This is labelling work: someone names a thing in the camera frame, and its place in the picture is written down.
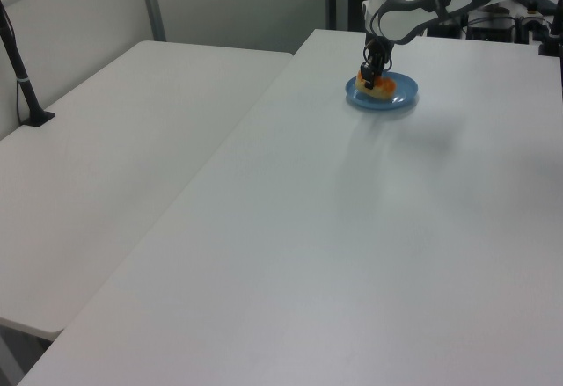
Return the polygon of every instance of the black cable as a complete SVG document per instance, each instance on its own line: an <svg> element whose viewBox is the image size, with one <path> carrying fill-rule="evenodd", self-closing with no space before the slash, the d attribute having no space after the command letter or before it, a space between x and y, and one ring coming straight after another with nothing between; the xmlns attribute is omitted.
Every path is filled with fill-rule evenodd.
<svg viewBox="0 0 563 386"><path fill-rule="evenodd" d="M3 13L3 15L6 18L6 21L8 21L8 26L10 27L10 32L11 32L11 37L14 39L14 44L16 44L16 32L14 30L14 26L11 24L11 20L10 20L10 16L8 15L8 12L6 11L6 9L4 8L4 4L2 4L2 1L0 1L0 12ZM18 124L21 126L21 117L19 116L19 81L16 80L16 116L18 117Z"/></svg>
<svg viewBox="0 0 563 386"><path fill-rule="evenodd" d="M369 29L370 29L371 32L373 33L373 38L376 40L377 43L379 43L379 46L381 46L381 48L382 48L385 52L387 52L387 55L389 56L389 68L383 70L383 72L389 72L389 71L391 71L391 68L393 68L393 60L392 60L392 58L391 58L391 52L389 52L389 50L387 50L387 47L385 47L385 45L381 42L381 40L377 38L376 31L373 29L373 22L375 21L378 12L376 12L376 13L373 15L373 17L371 18L371 21L369 22Z"/></svg>
<svg viewBox="0 0 563 386"><path fill-rule="evenodd" d="M16 81L16 115L18 116L18 124L21 126L21 118L19 116L19 81Z"/></svg>
<svg viewBox="0 0 563 386"><path fill-rule="evenodd" d="M6 17L6 21L8 21L8 25L10 26L10 31L11 31L11 37L13 37L14 43L16 43L16 32L14 31L14 26L11 24L10 16L8 15L8 12L6 12L6 9L4 8L4 4L2 4L2 1L0 1L0 11Z"/></svg>

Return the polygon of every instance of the white wall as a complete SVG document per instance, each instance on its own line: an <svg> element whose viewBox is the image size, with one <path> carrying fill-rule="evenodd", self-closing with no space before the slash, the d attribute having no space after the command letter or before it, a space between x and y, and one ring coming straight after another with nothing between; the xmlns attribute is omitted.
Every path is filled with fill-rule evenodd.
<svg viewBox="0 0 563 386"><path fill-rule="evenodd" d="M295 53L326 0L158 0L168 41Z"/></svg>
<svg viewBox="0 0 563 386"><path fill-rule="evenodd" d="M6 10L42 107L137 42L152 40L144 0L20 0ZM15 76L2 45L0 139L17 127L15 88Z"/></svg>

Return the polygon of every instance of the white table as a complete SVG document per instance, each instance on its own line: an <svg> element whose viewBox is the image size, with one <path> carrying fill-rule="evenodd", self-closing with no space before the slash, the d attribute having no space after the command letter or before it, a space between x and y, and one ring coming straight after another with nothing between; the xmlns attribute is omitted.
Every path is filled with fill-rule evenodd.
<svg viewBox="0 0 563 386"><path fill-rule="evenodd" d="M22 386L560 384L559 61L418 38L369 113L362 42L307 40Z"/></svg>
<svg viewBox="0 0 563 386"><path fill-rule="evenodd" d="M53 339L288 54L143 42L0 142L0 324Z"/></svg>

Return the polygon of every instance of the blue plate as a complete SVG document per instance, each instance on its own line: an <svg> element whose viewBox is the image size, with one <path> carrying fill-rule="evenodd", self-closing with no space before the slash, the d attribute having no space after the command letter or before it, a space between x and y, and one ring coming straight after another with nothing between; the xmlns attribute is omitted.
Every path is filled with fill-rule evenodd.
<svg viewBox="0 0 563 386"><path fill-rule="evenodd" d="M404 76L397 72L386 72L384 76L389 77L397 83L395 95L389 100L379 100L367 94L359 92L354 84L355 77L346 83L346 96L355 105L376 111L390 111L400 107L409 106L414 102L416 93L419 90L418 84L409 76Z"/></svg>

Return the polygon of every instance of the food item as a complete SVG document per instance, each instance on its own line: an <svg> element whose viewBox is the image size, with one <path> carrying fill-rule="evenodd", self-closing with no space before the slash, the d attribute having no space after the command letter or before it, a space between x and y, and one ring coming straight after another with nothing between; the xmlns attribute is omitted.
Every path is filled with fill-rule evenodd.
<svg viewBox="0 0 563 386"><path fill-rule="evenodd" d="M368 89L365 84L366 80L362 78L361 71L358 71L358 75L355 78L355 88L362 93L370 95L372 98L389 100L397 89L397 83L386 76L376 77L373 89Z"/></svg>

